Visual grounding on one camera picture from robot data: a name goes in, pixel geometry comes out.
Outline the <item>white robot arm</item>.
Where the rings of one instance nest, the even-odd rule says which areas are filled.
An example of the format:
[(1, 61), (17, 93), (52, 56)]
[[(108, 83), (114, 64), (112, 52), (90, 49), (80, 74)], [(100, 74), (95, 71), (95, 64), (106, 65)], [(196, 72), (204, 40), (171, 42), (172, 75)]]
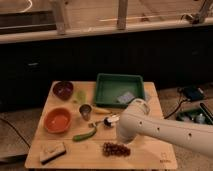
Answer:
[(212, 125), (158, 119), (149, 112), (146, 101), (134, 99), (116, 124), (117, 139), (130, 143), (137, 135), (147, 135), (213, 158)]

